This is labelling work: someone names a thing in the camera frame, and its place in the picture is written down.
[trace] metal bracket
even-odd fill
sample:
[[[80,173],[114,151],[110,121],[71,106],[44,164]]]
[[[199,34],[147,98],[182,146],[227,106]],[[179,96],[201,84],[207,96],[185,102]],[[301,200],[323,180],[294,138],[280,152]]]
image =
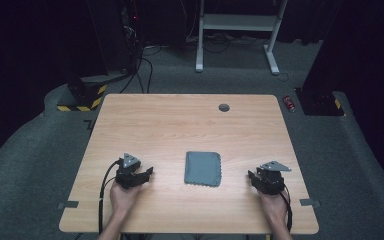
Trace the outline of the metal bracket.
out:
[[[271,161],[268,163],[261,164],[260,168],[266,169],[268,171],[286,171],[286,172],[292,171],[291,168],[281,163],[278,163],[277,161]]]
[[[128,153],[124,153],[124,164],[123,164],[124,168],[128,168],[128,167],[130,167],[133,164],[138,163],[138,162],[140,162],[140,160],[137,159],[136,157],[134,157]]]

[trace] human arm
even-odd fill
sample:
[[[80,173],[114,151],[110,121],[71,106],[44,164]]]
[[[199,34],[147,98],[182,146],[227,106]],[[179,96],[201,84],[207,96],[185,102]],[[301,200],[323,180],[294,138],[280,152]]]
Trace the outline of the human arm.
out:
[[[98,240],[117,239],[121,226],[130,212],[142,185],[130,188],[122,188],[117,182],[113,182],[110,191],[112,214]]]
[[[285,191],[282,192],[282,194],[288,198]],[[268,195],[260,191],[258,191],[258,195],[260,195],[264,215],[266,216],[276,239],[291,240],[292,236],[285,223],[287,209],[283,198],[279,194]]]

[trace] table top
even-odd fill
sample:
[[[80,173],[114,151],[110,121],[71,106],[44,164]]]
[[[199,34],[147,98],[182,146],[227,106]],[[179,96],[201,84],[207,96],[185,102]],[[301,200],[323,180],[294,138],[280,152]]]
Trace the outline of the table top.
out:
[[[222,112],[220,104],[230,110]],[[185,184],[188,151],[221,155],[219,187]],[[293,234],[313,234],[318,223],[276,97],[216,94],[109,94],[105,97],[60,229],[98,232],[99,191],[105,172],[124,153],[141,160],[137,172],[154,174],[138,194],[122,232],[270,233],[247,171],[278,161],[293,211]],[[116,165],[109,178],[115,176]],[[104,225],[111,214],[105,189]]]

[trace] gray cloth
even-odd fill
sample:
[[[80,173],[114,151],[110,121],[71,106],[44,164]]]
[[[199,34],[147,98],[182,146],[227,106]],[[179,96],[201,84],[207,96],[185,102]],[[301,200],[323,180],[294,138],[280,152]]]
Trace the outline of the gray cloth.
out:
[[[220,154],[192,151],[186,153],[185,183],[218,187],[220,182]]]

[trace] white metal frame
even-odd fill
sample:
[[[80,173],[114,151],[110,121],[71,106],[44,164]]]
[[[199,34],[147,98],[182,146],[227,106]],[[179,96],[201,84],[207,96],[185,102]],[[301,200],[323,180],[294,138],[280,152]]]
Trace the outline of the white metal frame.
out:
[[[218,29],[272,32],[269,44],[264,45],[264,53],[267,56],[272,74],[278,75],[280,73],[273,56],[273,47],[276,42],[276,37],[279,32],[280,24],[282,23],[288,0],[282,0],[280,10],[276,16],[204,14],[204,2],[205,0],[201,0],[198,48],[196,54],[197,72],[202,72],[204,70],[204,29]]]

